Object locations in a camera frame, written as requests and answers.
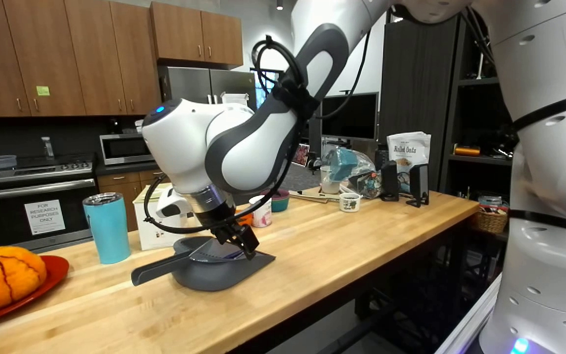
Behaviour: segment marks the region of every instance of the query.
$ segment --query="microwave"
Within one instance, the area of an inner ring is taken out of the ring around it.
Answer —
[[[141,135],[101,135],[99,137],[101,164],[125,166],[152,162]]]

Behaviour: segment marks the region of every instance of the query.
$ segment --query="black cable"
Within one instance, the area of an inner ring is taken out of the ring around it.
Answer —
[[[296,87],[302,87],[306,81],[302,78],[302,72],[298,70],[298,64],[294,62],[294,58],[290,56],[290,52],[286,48],[282,48],[280,44],[272,42],[268,36],[264,36],[264,40],[257,42],[253,48],[251,48],[251,62],[253,62],[253,68],[255,68],[255,74],[257,74],[257,80],[259,80],[259,85],[261,89],[270,95],[264,87],[262,81],[268,81],[268,83],[278,83],[278,81],[272,81],[264,76],[264,72],[261,70],[261,56],[266,52],[266,50],[274,50],[282,56],[282,60],[286,62],[288,66],[288,74],[292,76],[292,81]],[[292,156],[296,154],[296,146],[300,142],[300,125],[296,123],[294,129],[292,129],[292,144],[288,146],[286,150],[286,164],[282,166],[280,174],[278,174],[278,180],[272,184],[272,188],[255,203],[255,205],[249,205],[249,209],[229,217],[229,219],[223,219],[221,223],[217,225],[211,225],[211,227],[194,227],[194,229],[172,229],[172,227],[164,227],[160,223],[156,223],[154,219],[148,217],[148,211],[147,211],[147,205],[148,205],[148,199],[152,196],[152,192],[156,190],[158,182],[154,182],[152,186],[147,188],[145,192],[145,198],[143,198],[143,215],[145,215],[145,223],[156,227],[158,231],[164,231],[164,233],[172,233],[172,235],[192,235],[192,233],[202,233],[202,231],[207,231],[207,229],[217,229],[217,227],[223,227],[227,223],[233,223],[253,211],[257,211],[259,207],[262,207],[266,203],[266,199],[270,199],[278,188],[282,186],[282,180],[288,172],[288,166],[292,162]]]
[[[327,115],[314,117],[316,121],[333,119],[333,117],[347,105],[347,101],[353,97],[353,93],[355,93],[355,89],[357,89],[357,83],[359,83],[359,78],[361,78],[363,64],[365,64],[367,44],[369,44],[369,32],[365,32],[363,52],[361,52],[361,62],[359,62],[359,68],[357,68],[355,81],[353,81],[351,89],[345,93],[343,103],[341,103],[335,111],[331,111],[331,113],[327,113]]]
[[[477,50],[483,54],[483,58],[490,66],[494,66],[492,54],[490,54],[488,46],[485,44],[485,36],[481,34],[479,26],[475,28],[475,24],[473,24],[473,22],[479,22],[475,19],[475,15],[467,9],[467,11],[459,13],[459,17],[461,17],[465,28],[469,30],[469,34],[473,36]]]

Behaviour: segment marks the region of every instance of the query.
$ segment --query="red plate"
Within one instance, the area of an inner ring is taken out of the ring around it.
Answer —
[[[44,284],[35,290],[33,294],[29,294],[27,298],[9,304],[7,308],[0,310],[0,317],[5,317],[7,314],[13,314],[29,304],[33,304],[35,300],[40,300],[44,294],[48,294],[52,288],[56,288],[58,284],[64,282],[66,274],[68,274],[68,262],[64,258],[58,257],[40,257],[40,260],[44,262],[46,268],[46,280]]]

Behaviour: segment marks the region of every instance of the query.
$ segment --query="blue tumbler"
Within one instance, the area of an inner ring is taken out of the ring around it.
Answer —
[[[125,205],[117,194],[99,194],[82,201],[90,237],[99,264],[115,264],[129,257]]]

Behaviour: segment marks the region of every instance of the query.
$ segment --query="oven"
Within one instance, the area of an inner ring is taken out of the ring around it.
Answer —
[[[0,172],[0,247],[44,253],[90,241],[82,199],[93,194],[91,158],[19,158]]]

